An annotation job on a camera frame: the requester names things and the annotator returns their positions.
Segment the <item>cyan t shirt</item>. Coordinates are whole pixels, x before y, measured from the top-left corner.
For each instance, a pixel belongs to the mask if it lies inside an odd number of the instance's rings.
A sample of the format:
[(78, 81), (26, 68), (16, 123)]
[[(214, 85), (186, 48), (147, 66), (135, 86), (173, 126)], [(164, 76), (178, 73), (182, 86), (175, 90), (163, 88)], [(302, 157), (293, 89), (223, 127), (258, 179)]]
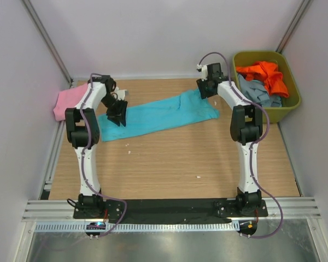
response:
[(220, 112), (207, 99), (202, 99), (199, 90), (195, 89), (129, 107), (126, 110), (126, 126), (118, 127), (105, 114), (98, 117), (98, 124), (101, 140), (109, 142), (217, 119), (219, 116)]

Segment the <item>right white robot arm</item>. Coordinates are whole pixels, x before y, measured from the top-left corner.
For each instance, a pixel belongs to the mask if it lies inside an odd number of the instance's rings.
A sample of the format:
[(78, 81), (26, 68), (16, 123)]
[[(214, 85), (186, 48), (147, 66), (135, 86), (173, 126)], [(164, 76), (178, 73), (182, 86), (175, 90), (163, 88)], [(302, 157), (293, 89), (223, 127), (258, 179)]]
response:
[(261, 207), (257, 176), (258, 141), (263, 134), (262, 111), (252, 104), (233, 81), (224, 77), (220, 63), (197, 65), (197, 86), (202, 99), (220, 96), (232, 110), (230, 136), (236, 142), (240, 178), (235, 208), (241, 216), (252, 216)]

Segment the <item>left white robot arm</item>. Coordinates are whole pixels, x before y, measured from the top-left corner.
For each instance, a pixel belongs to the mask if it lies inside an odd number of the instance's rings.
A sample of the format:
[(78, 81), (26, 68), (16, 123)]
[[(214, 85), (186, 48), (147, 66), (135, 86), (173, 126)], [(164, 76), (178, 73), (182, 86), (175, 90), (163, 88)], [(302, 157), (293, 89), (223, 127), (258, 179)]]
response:
[(81, 100), (65, 110), (67, 139), (77, 155), (81, 182), (78, 200), (67, 200), (74, 207), (74, 218), (102, 218), (106, 214), (96, 171), (96, 147), (101, 136), (96, 109), (102, 103), (107, 108), (107, 120), (117, 127), (126, 126), (128, 102), (115, 94), (116, 88), (111, 76), (93, 73)]

